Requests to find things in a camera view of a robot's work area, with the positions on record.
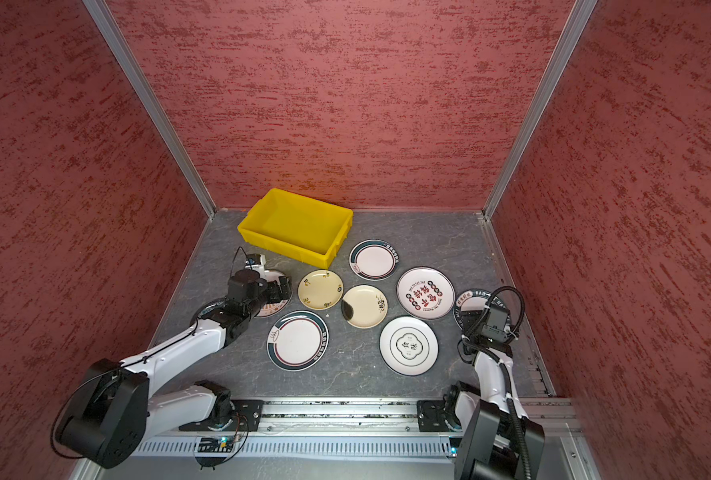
yellow container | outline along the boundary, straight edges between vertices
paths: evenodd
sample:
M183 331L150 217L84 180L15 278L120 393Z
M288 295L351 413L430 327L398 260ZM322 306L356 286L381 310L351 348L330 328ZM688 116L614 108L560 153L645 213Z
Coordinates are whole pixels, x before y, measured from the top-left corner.
M248 244L327 269L353 225L353 211L278 188L258 201L238 231Z

white plate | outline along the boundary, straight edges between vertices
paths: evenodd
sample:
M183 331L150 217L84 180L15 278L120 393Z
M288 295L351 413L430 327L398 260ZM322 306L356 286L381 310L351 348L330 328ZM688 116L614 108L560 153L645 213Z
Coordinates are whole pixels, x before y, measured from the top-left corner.
M419 266L401 275L396 288L407 312L423 320L435 320L454 306L454 287L436 269Z
M329 329L313 312L292 312L267 336L267 354L278 367L296 372L315 365L329 344Z
M491 292L481 289L468 290L466 292L460 293L457 297L457 301L454 304L454 320L457 321L460 330L464 330L462 326L462 312L468 312L470 310L485 310L486 303L489 301ZM507 308L499 297L495 298L495 303L502 308Z
M313 310L326 310L342 298L342 279L331 270L316 270L305 275L297 295Z
M267 270L265 272L265 280L269 282L275 282L279 277L284 276L278 270ZM278 303L267 303L259 313L257 313L256 318L264 318L266 316L274 315L284 309L286 305L289 304L289 300L281 300Z
M379 350L391 369L402 375L420 375L438 358L438 340L427 323L399 316L382 329Z
M342 315L356 328L377 326L388 314L388 300L371 285L352 287L342 297Z
M364 240L350 251L350 268L364 280L384 280L398 264L398 252L384 240Z

red textured wall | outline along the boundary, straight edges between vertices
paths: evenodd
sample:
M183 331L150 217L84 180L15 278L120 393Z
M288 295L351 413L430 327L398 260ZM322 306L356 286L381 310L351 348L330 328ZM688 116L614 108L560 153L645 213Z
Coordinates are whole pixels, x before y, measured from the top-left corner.
M573 0L109 0L218 206L480 209Z
M711 2L599 2L495 228L603 477L711 478Z
M68 474L54 414L148 344L205 219L81 2L0 2L0 479Z

gray tabletop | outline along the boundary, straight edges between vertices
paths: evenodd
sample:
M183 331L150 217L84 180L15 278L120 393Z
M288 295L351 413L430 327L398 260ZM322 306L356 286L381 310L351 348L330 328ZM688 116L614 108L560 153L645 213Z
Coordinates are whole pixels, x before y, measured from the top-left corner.
M321 360L301 372L287 372L275 366L267 355L266 341L275 321L286 313L306 310L296 295L296 286L305 274L318 269L244 243L236 227L245 216L246 213L239 211L220 211L215 216L187 277L175 293L176 300L161 322L156 341L163 341L188 328L190 317L200 305L225 295L230 261L238 245L243 246L247 253L265 254L267 268L290 276L295 290L293 298L281 312L252 320L249 329L237 341L180 373L160 390L161 393L187 388L193 382L204 379L229 388L236 398L438 397L457 380L478 384L472 367L460 360L457 354L460 330L451 312L441 319L427 321L438 340L438 357L426 373L419 376L400 375L385 364L379 352L382 328L389 320L408 315L395 293L399 277L407 270L415 266L431 266L440 270L454 285L456 295L471 288L491 291L500 286L476 215L356 212L350 233L330 270L340 275L345 291L361 284L379 288L388 300L388 315L377 327L361 330L345 321L339 304L316 312L329 328L329 345ZM385 240L398 250L400 263L396 272L386 280L369 282L350 270L350 250L370 238ZM241 267L242 259L239 255L236 268ZM534 387L526 363L519 362L519 358L528 355L525 350L522 351L527 346L519 346L518 343L513 344L514 381L521 396L533 396Z

red wall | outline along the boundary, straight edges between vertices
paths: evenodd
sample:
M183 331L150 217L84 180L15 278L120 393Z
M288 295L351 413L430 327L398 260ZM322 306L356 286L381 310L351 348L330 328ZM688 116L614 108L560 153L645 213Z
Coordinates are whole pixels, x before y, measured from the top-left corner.
M573 0L108 0L218 206L480 209Z
M0 478L84 370L144 348L205 214L78 0L0 2Z
M495 227L601 474L711 478L711 2L599 2Z

